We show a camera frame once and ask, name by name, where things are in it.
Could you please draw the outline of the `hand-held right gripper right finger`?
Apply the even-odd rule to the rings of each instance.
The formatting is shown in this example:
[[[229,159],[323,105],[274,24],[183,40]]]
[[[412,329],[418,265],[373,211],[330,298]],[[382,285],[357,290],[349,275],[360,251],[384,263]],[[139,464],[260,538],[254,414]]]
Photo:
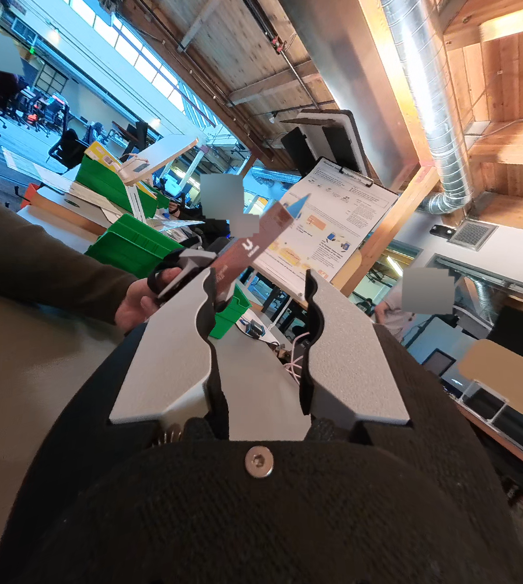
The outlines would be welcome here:
[[[306,273],[304,298],[302,413],[346,431],[359,422],[406,426],[410,416],[370,318],[313,269]]]

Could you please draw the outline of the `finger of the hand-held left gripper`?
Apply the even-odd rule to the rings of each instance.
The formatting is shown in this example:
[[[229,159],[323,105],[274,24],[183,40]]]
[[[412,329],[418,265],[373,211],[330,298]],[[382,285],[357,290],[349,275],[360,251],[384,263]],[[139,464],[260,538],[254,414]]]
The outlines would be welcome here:
[[[166,303],[184,288],[197,274],[207,268],[217,253],[199,249],[177,249],[169,253],[156,266],[156,301]],[[166,286],[160,285],[160,274],[178,267],[180,273]]]

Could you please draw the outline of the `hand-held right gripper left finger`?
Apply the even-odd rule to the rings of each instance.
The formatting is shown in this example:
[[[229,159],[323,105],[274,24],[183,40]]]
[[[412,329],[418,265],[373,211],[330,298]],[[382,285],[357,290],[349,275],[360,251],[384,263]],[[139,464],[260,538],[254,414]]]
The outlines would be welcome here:
[[[153,314],[141,329],[109,420],[183,426],[206,418],[226,425],[226,399],[214,346],[215,273],[207,267]]]

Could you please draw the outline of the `brown box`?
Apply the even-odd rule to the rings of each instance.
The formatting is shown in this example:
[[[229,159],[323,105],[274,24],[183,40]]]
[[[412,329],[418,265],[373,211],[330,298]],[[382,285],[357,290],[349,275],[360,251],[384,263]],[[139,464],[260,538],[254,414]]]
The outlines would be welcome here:
[[[230,303],[239,276],[294,222],[289,209],[276,202],[258,222],[258,233],[237,238],[210,265],[215,275],[215,312]]]

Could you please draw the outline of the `person's left forearm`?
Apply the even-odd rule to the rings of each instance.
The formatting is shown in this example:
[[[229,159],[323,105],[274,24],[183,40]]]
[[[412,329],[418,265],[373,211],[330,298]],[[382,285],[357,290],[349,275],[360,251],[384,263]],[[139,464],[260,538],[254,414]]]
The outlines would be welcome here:
[[[147,317],[123,309],[136,278],[69,248],[0,204],[0,296],[41,304],[128,331]]]

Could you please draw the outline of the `person's left hand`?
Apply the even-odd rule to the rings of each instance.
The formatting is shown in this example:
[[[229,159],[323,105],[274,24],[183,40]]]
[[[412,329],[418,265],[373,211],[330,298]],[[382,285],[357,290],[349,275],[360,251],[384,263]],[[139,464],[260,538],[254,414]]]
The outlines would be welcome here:
[[[144,323],[159,309],[157,297],[158,294],[149,286],[148,278],[131,283],[115,311],[115,326],[127,334]]]

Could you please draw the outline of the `green plastic bin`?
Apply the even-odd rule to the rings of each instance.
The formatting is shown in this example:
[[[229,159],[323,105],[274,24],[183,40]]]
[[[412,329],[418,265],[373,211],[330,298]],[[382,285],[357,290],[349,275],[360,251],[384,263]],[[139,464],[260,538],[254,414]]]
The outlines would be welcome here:
[[[163,258],[181,248],[186,240],[195,238],[197,245],[202,244],[200,236],[191,230],[199,224],[198,221],[164,217],[142,223],[133,215],[125,214],[88,247],[85,255],[139,279],[145,278]]]
[[[251,302],[245,295],[241,284],[236,282],[233,297],[226,308],[215,315],[215,325],[209,336],[214,339],[222,339],[250,308]]]
[[[84,154],[75,180],[133,214],[126,187],[113,169]],[[135,187],[146,218],[153,218],[158,209],[169,208],[170,199],[156,188],[143,181]]]

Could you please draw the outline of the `white desk lamp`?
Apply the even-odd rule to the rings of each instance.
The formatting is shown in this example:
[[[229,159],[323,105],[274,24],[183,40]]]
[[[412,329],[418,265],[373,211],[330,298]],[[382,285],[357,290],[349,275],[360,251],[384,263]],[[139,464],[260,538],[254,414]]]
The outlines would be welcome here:
[[[198,137],[168,135],[122,163],[117,173],[125,186],[132,213],[137,220],[147,224],[136,184],[147,180],[154,172],[173,162],[179,155],[197,144]]]

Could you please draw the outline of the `yellow plastic bin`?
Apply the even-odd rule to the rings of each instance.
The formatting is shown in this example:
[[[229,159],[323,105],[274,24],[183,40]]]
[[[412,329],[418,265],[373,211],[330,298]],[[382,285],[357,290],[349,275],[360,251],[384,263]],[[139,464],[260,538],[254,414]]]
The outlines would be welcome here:
[[[99,141],[92,142],[84,151],[84,155],[113,172],[118,173],[121,168],[120,160]]]

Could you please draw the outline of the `clipboard with instruction sheet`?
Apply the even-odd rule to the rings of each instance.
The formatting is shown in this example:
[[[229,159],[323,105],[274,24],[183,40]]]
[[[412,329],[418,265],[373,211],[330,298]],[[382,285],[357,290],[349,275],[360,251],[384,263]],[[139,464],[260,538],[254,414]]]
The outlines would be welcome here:
[[[280,203],[290,207],[304,197],[294,223],[252,264],[298,299],[304,295],[307,270],[332,282],[398,199],[374,180],[324,157]]]

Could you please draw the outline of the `black office chair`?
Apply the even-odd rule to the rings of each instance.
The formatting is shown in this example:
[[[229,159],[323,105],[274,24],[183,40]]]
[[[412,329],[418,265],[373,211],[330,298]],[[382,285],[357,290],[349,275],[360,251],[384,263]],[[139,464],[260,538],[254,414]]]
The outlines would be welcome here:
[[[48,158],[58,161],[69,171],[82,163],[88,147],[88,142],[79,140],[75,130],[68,128],[62,133],[60,140],[49,150]]]

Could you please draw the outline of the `black and white foam board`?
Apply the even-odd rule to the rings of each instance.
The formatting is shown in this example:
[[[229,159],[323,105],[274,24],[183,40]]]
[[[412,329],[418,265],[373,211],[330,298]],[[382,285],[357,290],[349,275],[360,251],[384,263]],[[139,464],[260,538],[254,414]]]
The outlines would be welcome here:
[[[325,158],[373,178],[351,111],[302,109],[295,118],[280,122],[292,126],[280,142],[302,177]]]

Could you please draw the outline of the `metal wall vent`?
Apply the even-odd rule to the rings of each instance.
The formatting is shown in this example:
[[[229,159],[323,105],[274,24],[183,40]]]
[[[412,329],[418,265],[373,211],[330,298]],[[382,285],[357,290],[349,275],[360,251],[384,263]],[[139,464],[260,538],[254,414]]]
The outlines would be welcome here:
[[[470,251],[478,252],[498,230],[498,225],[477,220],[465,219],[457,228],[448,243]]]

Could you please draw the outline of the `silver ventilation duct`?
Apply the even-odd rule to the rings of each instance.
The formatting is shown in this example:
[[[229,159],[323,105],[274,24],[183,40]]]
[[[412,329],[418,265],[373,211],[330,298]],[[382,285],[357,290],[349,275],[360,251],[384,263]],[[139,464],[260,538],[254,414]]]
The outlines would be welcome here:
[[[421,206],[452,214],[468,205],[474,185],[437,9],[432,1],[381,5],[443,188]]]

